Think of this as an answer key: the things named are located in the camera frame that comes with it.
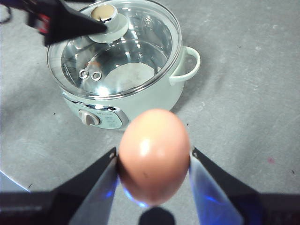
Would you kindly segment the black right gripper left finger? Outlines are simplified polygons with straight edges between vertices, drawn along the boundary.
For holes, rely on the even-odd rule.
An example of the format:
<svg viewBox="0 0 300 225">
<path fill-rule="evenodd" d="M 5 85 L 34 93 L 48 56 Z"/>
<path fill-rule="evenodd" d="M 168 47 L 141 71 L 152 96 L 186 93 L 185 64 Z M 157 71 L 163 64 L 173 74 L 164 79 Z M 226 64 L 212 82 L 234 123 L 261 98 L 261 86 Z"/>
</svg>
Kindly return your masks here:
<svg viewBox="0 0 300 225">
<path fill-rule="evenodd" d="M 117 150 L 51 191 L 2 192 L 2 225 L 106 225 L 117 186 Z"/>
</svg>

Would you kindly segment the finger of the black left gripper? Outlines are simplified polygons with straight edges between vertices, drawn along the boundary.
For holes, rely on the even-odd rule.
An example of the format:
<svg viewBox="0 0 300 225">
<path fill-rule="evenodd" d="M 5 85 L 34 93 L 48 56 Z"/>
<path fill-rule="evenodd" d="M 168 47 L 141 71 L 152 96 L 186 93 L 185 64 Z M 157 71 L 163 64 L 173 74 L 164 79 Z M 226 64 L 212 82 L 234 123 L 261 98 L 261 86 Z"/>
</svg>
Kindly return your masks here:
<svg viewBox="0 0 300 225">
<path fill-rule="evenodd" d="M 44 1 L 44 10 L 44 16 L 48 17 L 48 21 L 44 22 L 46 46 L 107 31 L 107 26 L 102 22 L 72 9 L 61 0 Z"/>
</svg>

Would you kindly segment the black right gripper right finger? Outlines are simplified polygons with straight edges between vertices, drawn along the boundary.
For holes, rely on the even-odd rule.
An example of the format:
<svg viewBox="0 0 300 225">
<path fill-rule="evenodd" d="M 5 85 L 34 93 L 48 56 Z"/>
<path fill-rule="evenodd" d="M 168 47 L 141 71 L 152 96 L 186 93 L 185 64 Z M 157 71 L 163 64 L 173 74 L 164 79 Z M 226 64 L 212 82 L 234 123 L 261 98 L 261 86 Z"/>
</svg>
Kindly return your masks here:
<svg viewBox="0 0 300 225">
<path fill-rule="evenodd" d="M 298 225 L 299 194 L 261 193 L 227 173 L 196 147 L 189 179 L 202 225 Z"/>
</svg>

